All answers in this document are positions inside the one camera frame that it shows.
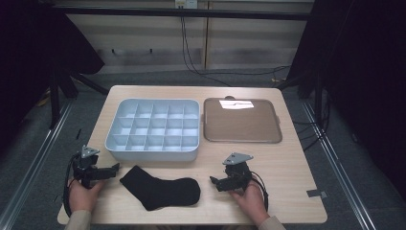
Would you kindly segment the grey divided storage box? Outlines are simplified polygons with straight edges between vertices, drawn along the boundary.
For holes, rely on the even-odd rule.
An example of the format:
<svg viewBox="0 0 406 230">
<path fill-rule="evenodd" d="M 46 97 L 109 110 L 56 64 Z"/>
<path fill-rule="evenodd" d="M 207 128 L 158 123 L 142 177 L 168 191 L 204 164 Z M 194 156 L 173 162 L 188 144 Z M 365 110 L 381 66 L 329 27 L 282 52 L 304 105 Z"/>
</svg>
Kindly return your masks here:
<svg viewBox="0 0 406 230">
<path fill-rule="evenodd" d="M 119 161 L 190 162 L 199 141 L 199 102 L 133 98 L 120 102 L 105 147 Z"/>
</svg>

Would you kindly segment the black curtain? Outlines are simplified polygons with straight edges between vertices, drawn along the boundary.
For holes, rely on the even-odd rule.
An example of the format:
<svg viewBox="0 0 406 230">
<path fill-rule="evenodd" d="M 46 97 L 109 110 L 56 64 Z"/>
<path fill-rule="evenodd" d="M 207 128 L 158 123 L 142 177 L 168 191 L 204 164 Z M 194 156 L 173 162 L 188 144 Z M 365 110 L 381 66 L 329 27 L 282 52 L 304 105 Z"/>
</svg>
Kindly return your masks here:
<svg viewBox="0 0 406 230">
<path fill-rule="evenodd" d="M 314 0 L 287 80 L 326 89 L 406 201 L 406 0 Z"/>
<path fill-rule="evenodd" d="M 98 73 L 104 62 L 69 17 L 38 0 L 0 0 L 0 156 L 54 72 Z"/>
</svg>

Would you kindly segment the metal floor rail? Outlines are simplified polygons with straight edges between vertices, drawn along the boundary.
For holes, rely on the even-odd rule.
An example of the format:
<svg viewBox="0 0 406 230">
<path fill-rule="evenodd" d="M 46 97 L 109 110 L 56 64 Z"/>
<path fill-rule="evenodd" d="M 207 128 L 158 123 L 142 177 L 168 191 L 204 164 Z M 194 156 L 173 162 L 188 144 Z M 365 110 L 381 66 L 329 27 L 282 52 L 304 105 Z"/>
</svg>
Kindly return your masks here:
<svg viewBox="0 0 406 230">
<path fill-rule="evenodd" d="M 68 100 L 65 105 L 59 110 L 60 119 L 51 128 L 38 150 L 33 163 L 28 168 L 22 181 L 18 184 L 18 187 L 8 202 L 4 212 L 0 215 L 0 230 L 12 230 L 12 227 L 25 203 L 27 197 L 41 171 L 43 165 L 60 133 L 66 119 L 68 118 L 73 106 L 73 101 Z"/>
<path fill-rule="evenodd" d="M 344 169 L 343 164 L 340 161 L 334 147 L 330 143 L 326 133 L 320 128 L 319 125 L 316 125 L 316 114 L 315 110 L 312 108 L 311 104 L 308 101 L 302 102 L 304 112 L 307 119 L 312 125 L 312 128 L 317 135 L 317 141 L 320 143 L 327 160 L 332 167 L 337 180 L 346 195 L 346 198 L 350 204 L 352 211 L 354 212 L 361 228 L 363 230 L 377 230 L 375 224 L 372 221 L 372 217 L 369 213 L 369 210 L 362 201 L 360 195 L 357 193 L 354 188 L 350 178 Z"/>
</svg>

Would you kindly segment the white wall socket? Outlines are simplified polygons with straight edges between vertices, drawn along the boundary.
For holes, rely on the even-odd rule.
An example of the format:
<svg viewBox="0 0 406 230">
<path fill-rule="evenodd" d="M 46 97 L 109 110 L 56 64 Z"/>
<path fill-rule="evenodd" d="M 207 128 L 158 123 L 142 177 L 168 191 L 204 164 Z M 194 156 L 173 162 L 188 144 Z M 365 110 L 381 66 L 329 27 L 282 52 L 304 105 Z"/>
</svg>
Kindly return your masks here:
<svg viewBox="0 0 406 230">
<path fill-rule="evenodd" d="M 197 0 L 174 0 L 174 6 L 176 9 L 197 10 L 198 2 Z"/>
</svg>

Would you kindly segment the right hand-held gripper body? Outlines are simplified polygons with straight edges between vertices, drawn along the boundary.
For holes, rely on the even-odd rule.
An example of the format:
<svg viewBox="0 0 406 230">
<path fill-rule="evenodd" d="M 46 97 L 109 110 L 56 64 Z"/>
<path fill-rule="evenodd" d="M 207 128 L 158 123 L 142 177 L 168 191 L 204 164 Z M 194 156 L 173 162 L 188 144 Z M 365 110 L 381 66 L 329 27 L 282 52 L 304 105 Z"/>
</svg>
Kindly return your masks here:
<svg viewBox="0 0 406 230">
<path fill-rule="evenodd" d="M 247 161 L 253 156 L 238 152 L 233 152 L 223 161 L 227 180 L 222 185 L 229 185 L 231 190 L 245 190 L 252 179 L 252 173 L 247 165 Z"/>
</svg>

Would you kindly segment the brown flat lid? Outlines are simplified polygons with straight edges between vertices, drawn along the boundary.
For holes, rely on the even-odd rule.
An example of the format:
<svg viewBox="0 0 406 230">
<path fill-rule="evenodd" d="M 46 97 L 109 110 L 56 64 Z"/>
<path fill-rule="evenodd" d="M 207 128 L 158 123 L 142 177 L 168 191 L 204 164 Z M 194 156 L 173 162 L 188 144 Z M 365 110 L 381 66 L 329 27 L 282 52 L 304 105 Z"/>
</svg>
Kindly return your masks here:
<svg viewBox="0 0 406 230">
<path fill-rule="evenodd" d="M 274 105 L 264 99 L 204 101 L 204 136 L 212 142 L 277 144 L 282 140 Z"/>
</svg>

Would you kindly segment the person's right hand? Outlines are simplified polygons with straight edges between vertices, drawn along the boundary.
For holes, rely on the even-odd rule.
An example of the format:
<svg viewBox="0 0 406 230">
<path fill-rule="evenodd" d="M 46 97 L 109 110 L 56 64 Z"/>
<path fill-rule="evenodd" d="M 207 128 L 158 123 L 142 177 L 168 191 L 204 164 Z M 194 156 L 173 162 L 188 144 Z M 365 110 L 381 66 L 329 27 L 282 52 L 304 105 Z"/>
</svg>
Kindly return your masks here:
<svg viewBox="0 0 406 230">
<path fill-rule="evenodd" d="M 241 195 L 230 191 L 229 195 L 235 200 L 240 210 L 259 227 L 269 215 L 265 209 L 263 196 L 259 185 L 251 181 Z"/>
</svg>

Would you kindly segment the black metal stand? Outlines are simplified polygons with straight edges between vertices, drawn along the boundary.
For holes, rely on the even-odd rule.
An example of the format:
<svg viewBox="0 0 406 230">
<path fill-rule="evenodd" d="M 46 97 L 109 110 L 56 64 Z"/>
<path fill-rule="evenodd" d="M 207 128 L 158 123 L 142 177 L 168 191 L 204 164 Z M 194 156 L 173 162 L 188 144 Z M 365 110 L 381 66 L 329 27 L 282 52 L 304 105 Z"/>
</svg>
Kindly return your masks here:
<svg viewBox="0 0 406 230">
<path fill-rule="evenodd" d="M 279 83 L 276 88 L 284 90 L 288 87 L 297 86 L 300 99 L 308 99 L 313 96 L 314 115 L 316 124 L 323 125 L 322 102 L 323 102 L 323 83 L 319 73 L 302 72 L 297 75 L 289 74 L 287 79 Z"/>
<path fill-rule="evenodd" d="M 101 93 L 102 95 L 107 95 L 109 93 L 109 90 L 107 88 L 104 88 L 97 83 L 87 79 L 81 73 L 61 68 L 55 68 L 50 75 L 49 86 L 52 108 L 50 129 L 53 129 L 61 119 L 61 112 L 59 110 L 59 91 L 62 91 L 62 93 L 68 99 L 74 99 L 78 96 L 79 92 L 75 87 L 74 81 L 79 81 L 84 85 Z"/>
</svg>

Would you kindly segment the grey tape piece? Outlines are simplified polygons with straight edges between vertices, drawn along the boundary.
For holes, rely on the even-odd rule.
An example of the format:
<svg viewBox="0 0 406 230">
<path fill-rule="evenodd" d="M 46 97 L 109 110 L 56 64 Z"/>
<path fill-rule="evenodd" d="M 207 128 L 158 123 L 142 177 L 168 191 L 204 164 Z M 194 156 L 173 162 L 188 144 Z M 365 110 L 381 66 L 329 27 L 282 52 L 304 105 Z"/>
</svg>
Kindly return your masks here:
<svg viewBox="0 0 406 230">
<path fill-rule="evenodd" d="M 308 190 L 306 191 L 308 197 L 315 197 L 315 196 L 319 196 L 320 198 L 326 198 L 327 197 L 327 193 L 325 191 L 320 191 L 318 189 L 315 190 Z"/>
</svg>

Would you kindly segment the black sock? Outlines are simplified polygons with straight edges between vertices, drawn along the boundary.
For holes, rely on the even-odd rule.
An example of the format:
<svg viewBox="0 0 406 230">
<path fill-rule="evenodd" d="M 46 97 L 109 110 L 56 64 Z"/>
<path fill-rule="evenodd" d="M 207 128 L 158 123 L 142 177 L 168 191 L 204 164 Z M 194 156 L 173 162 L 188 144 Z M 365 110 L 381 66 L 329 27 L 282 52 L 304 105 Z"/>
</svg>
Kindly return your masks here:
<svg viewBox="0 0 406 230">
<path fill-rule="evenodd" d="M 171 206 L 192 206 L 201 195 L 195 179 L 184 177 L 165 180 L 152 176 L 139 166 L 134 166 L 120 182 L 147 211 Z"/>
</svg>

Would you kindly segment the person's left hand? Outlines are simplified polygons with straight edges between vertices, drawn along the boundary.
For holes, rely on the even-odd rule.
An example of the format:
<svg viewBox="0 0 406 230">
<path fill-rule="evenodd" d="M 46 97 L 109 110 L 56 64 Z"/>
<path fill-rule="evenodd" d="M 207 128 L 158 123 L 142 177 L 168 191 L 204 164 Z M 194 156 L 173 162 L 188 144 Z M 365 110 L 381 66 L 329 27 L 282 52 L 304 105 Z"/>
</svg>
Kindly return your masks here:
<svg viewBox="0 0 406 230">
<path fill-rule="evenodd" d="M 84 188 L 77 180 L 70 181 L 69 205 L 72 212 L 92 212 L 96 206 L 98 196 L 105 182 L 98 181 L 91 189 Z"/>
</svg>

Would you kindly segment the black horizontal bar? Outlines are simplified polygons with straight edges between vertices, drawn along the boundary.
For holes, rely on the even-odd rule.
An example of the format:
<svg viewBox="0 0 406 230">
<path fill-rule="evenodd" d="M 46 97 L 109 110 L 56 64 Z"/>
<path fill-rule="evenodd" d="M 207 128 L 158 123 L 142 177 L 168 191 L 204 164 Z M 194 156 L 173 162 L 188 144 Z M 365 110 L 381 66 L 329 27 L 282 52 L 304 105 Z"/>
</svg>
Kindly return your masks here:
<svg viewBox="0 0 406 230">
<path fill-rule="evenodd" d="M 310 13 L 272 12 L 272 11 L 222 11 L 222 10 L 190 10 L 190 9 L 147 9 L 147 8 L 112 8 L 95 6 L 53 6 L 54 11 L 68 14 L 97 14 L 125 16 L 174 16 L 201 18 L 237 18 L 264 20 L 307 21 Z"/>
</svg>

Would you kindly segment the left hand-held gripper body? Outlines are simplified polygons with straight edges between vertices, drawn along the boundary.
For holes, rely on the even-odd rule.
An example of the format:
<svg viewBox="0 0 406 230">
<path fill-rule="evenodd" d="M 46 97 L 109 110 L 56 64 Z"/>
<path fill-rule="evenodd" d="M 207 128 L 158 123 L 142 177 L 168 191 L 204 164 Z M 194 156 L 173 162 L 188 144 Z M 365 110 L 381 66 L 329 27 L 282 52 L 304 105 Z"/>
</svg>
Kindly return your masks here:
<svg viewBox="0 0 406 230">
<path fill-rule="evenodd" d="M 72 166 L 74 178 L 79 180 L 86 189 L 91 188 L 93 180 L 102 180 L 109 176 L 108 169 L 96 167 L 99 152 L 98 149 L 83 146 L 81 151 L 74 157 Z"/>
</svg>

